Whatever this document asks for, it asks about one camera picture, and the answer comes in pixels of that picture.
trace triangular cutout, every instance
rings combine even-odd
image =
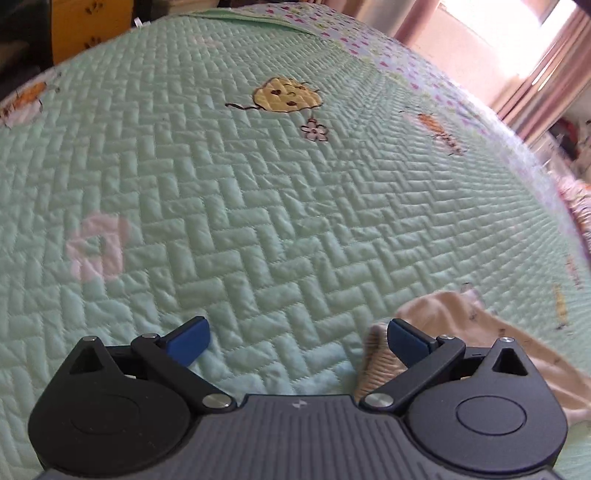
[[[492,370],[502,374],[519,375],[520,377],[527,375],[527,370],[512,348],[503,348],[501,350],[501,354],[496,359],[495,366],[492,367]]]
[[[103,364],[100,363],[95,349],[90,347],[81,351],[80,355],[70,368],[70,375],[87,374],[90,372],[98,372],[103,369]]]

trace metal screw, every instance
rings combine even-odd
[[[364,400],[373,408],[386,408],[394,403],[394,399],[387,393],[370,393]]]
[[[226,408],[232,405],[232,399],[225,393],[210,393],[201,401],[207,408],[214,408],[216,410],[220,408]]]

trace black circular joint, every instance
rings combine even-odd
[[[70,416],[74,427],[89,435],[113,435],[137,428],[139,419],[139,407],[133,400],[109,394],[89,398],[84,408]]]
[[[548,387],[516,375],[477,377],[415,398],[405,421],[417,443],[472,476],[518,475],[553,463],[567,424]]]
[[[519,430],[527,419],[517,403],[494,395],[464,400],[457,406],[456,415],[465,428],[482,435],[508,435]]]
[[[46,468],[120,476],[157,463],[186,434],[189,408],[172,390],[123,375],[87,380],[46,391],[31,413],[29,438]]]

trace bed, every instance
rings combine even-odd
[[[312,4],[160,19],[0,105],[0,476],[83,335],[202,314],[229,393],[352,392],[362,338],[466,282],[591,372],[591,277],[551,179],[492,112]],[[581,426],[557,469],[586,478]]]

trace sunlight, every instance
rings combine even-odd
[[[486,41],[508,76],[527,77],[575,8],[560,0],[540,25],[519,0],[444,0],[447,11]]]

